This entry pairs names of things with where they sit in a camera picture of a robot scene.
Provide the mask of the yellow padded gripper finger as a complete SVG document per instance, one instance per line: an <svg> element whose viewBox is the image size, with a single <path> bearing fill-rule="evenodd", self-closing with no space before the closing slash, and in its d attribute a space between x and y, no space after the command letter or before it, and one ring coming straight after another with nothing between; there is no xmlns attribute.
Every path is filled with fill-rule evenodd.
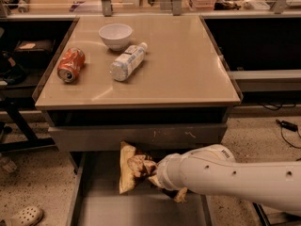
<svg viewBox="0 0 301 226"><path fill-rule="evenodd" d="M150 176L149 181L157 187L162 187L162 185L159 183L156 175Z"/></svg>

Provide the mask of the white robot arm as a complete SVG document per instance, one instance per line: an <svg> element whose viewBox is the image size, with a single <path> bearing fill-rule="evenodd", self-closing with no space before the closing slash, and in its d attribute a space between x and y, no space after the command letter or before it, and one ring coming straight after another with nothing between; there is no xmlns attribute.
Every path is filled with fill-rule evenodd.
<svg viewBox="0 0 301 226"><path fill-rule="evenodd" d="M301 163L238 163L223 145L173 153L157 166L159 185L187 188L200 195L221 195L301 216Z"/></svg>

